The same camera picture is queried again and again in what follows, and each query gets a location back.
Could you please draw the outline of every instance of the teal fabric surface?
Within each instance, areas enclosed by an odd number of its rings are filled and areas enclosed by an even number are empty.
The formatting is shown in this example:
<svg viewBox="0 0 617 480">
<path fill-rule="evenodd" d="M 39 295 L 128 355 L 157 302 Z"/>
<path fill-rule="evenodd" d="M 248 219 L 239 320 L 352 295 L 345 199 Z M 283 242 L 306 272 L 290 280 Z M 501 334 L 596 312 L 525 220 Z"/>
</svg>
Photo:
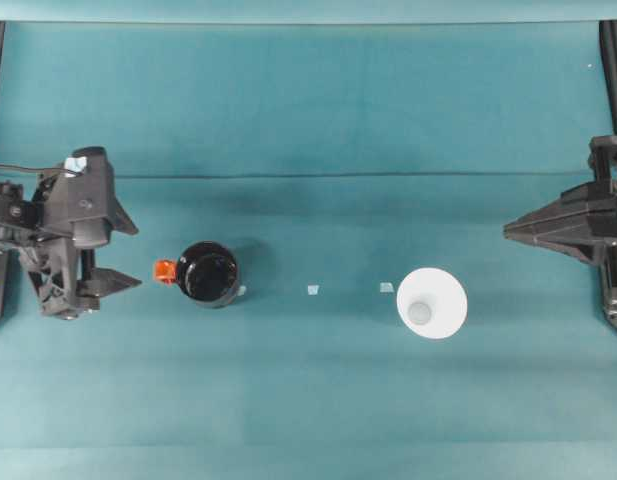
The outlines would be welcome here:
<svg viewBox="0 0 617 480">
<path fill-rule="evenodd" d="M 617 0 L 0 0 L 0 20 L 145 23 L 483 23 L 617 18 Z"/>
<path fill-rule="evenodd" d="M 119 181 L 141 233 L 100 263 L 145 284 L 72 323 L 39 318 L 27 284 L 13 291 L 0 478 L 605 478 L 617 334 L 597 277 L 501 236 L 585 178 Z M 243 267 L 248 291 L 221 311 L 150 279 L 202 238 Z M 439 342 L 378 288 L 431 265 L 469 298 Z"/>
<path fill-rule="evenodd" d="M 596 33 L 10 24 L 0 162 L 105 145 L 140 234 L 99 263 L 144 284 L 62 322 L 13 269 L 0 480 L 617 478 L 597 274 L 501 234 L 590 178 Z M 201 239 L 220 311 L 150 278 Z M 424 266 L 468 294 L 445 341 L 379 293 Z"/>
<path fill-rule="evenodd" d="M 101 144 L 122 175 L 581 171 L 612 131 L 597 37 L 594 22 L 12 24 L 0 162 Z"/>
</svg>

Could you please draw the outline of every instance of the black mug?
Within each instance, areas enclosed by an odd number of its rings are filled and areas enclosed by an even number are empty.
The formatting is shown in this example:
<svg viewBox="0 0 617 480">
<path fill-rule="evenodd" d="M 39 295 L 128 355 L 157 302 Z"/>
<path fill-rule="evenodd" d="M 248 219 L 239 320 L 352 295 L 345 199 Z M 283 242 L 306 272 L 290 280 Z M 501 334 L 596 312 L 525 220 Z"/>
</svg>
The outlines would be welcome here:
<svg viewBox="0 0 617 480">
<path fill-rule="evenodd" d="M 202 307 L 220 308 L 239 292 L 239 267 L 230 250 L 216 242 L 199 242 L 188 247 L 179 260 L 158 260 L 155 280 L 176 283 L 184 295 Z"/>
</svg>

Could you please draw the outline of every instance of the white cup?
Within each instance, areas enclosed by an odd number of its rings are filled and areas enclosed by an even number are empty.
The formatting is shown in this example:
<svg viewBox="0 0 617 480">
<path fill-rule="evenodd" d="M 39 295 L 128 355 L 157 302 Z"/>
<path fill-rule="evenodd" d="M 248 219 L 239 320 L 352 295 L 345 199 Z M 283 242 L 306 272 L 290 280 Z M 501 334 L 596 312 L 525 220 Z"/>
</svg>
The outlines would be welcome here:
<svg viewBox="0 0 617 480">
<path fill-rule="evenodd" d="M 441 339 L 461 328 L 468 298 L 461 283 L 439 268 L 419 268 L 406 275 L 397 290 L 397 310 L 417 335 Z"/>
</svg>

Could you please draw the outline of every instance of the black wire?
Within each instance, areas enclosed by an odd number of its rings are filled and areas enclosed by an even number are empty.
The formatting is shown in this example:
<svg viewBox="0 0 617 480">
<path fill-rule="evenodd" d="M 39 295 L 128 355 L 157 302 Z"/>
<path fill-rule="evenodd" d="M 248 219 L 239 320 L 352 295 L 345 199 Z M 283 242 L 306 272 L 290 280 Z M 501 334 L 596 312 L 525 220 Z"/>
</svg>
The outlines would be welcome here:
<svg viewBox="0 0 617 480">
<path fill-rule="evenodd" d="M 23 173 L 40 173 L 42 175 L 56 175 L 59 173 L 69 173 L 70 175 L 75 175 L 76 177 L 80 176 L 81 172 L 75 172 L 73 170 L 68 170 L 67 168 L 61 167 L 49 167 L 49 168 L 31 168 L 31 167 L 21 167 L 19 165 L 6 165 L 4 163 L 0 163 L 0 170 L 14 170 L 15 172 L 23 172 Z"/>
</svg>

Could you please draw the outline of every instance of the orange handle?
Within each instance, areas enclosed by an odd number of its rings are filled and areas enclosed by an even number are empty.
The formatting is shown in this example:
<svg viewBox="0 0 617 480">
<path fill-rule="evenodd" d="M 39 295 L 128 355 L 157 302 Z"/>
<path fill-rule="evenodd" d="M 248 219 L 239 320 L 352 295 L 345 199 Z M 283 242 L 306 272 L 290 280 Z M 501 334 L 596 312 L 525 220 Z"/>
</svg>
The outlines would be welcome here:
<svg viewBox="0 0 617 480">
<path fill-rule="evenodd" d="M 176 281 L 177 262 L 172 260 L 157 260 L 152 271 L 152 277 L 166 285 L 172 285 Z"/>
</svg>

